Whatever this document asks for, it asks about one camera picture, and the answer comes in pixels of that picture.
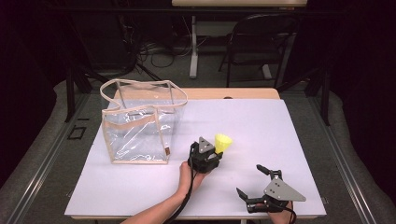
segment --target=clear plastic bag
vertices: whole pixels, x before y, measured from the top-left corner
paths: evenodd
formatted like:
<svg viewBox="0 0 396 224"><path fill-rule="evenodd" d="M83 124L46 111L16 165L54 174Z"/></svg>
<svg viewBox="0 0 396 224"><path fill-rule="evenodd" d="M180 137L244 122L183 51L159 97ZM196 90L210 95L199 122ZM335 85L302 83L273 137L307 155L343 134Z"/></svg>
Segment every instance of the clear plastic bag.
<svg viewBox="0 0 396 224"><path fill-rule="evenodd" d="M167 163L173 133L188 102L171 81L113 79L100 89L102 129L113 163Z"/></svg>

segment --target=chair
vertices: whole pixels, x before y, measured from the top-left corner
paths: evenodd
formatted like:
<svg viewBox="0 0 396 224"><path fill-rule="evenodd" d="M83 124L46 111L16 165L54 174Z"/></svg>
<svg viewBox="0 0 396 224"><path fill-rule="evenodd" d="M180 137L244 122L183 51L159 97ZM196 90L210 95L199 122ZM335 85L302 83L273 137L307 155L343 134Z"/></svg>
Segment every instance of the chair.
<svg viewBox="0 0 396 224"><path fill-rule="evenodd" d="M256 14L239 21L228 35L227 51L219 67L221 71L228 57L227 87L230 86L231 64L259 65L260 68L265 64L278 64L276 77L271 78L276 87L287 40L296 31L298 23L291 15L277 14Z"/></svg>

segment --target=white desk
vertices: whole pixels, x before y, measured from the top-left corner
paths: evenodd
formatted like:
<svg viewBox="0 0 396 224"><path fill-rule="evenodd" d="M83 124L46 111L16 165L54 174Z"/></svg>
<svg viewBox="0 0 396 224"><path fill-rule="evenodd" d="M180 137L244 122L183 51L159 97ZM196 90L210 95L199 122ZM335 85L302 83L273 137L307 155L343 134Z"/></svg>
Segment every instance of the white desk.
<svg viewBox="0 0 396 224"><path fill-rule="evenodd" d="M248 97L249 89L199 89L197 94L214 92ZM276 91L252 89L276 98ZM264 213L249 214L236 192L240 188L250 198L261 197L270 177L256 169L282 170L283 179L306 197L295 203L299 217L325 216L318 189L307 165L289 112L282 100L232 99L189 100L184 108L166 165L111 164L99 130L81 177L65 214L73 218L127 218L170 196L178 183L178 167L189 156L190 145L202 136L214 143L216 133L225 133L233 144L224 152L220 165L194 193L178 219L257 219Z"/></svg>
<svg viewBox="0 0 396 224"><path fill-rule="evenodd" d="M305 7L307 0L172 0L174 7ZM197 78L198 35L227 35L233 30L235 22L201 22L192 16L191 21L191 66L190 78Z"/></svg>

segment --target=wrist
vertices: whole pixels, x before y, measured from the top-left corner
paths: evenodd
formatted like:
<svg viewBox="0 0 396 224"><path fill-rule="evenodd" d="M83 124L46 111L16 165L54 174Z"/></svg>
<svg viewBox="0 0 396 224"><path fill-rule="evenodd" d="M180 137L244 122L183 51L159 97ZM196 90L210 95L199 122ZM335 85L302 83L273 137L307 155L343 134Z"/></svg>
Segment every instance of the wrist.
<svg viewBox="0 0 396 224"><path fill-rule="evenodd" d="M186 194L176 192L174 195L172 195L172 198L174 198L178 203L182 204L184 199L186 198Z"/></svg>

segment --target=yellow object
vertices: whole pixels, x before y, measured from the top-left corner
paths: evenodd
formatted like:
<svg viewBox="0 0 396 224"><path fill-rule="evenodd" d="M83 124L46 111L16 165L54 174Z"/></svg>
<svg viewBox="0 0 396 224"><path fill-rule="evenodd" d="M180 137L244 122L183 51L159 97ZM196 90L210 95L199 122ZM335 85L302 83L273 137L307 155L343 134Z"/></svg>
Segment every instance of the yellow object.
<svg viewBox="0 0 396 224"><path fill-rule="evenodd" d="M218 133L215 135L215 152L216 154L219 154L220 152L223 152L227 147L230 146L230 144L233 142L233 139L231 139L229 136Z"/></svg>

